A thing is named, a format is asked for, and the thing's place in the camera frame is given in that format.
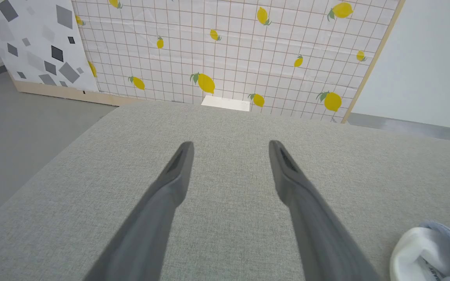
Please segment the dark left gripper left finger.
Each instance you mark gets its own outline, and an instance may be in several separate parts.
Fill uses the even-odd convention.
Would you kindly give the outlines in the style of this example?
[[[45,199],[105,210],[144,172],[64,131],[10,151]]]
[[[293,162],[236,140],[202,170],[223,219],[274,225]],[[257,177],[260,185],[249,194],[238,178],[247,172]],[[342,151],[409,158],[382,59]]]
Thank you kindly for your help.
[[[183,142],[84,277],[86,281],[157,281],[176,209],[186,198],[194,145]]]

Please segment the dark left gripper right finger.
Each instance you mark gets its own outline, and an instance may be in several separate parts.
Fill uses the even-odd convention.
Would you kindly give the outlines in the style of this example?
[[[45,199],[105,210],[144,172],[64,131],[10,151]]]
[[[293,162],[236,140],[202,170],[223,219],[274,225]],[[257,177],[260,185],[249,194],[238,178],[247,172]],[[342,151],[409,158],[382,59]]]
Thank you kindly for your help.
[[[278,140],[268,144],[275,189],[289,208],[307,281],[378,281],[373,265]]]

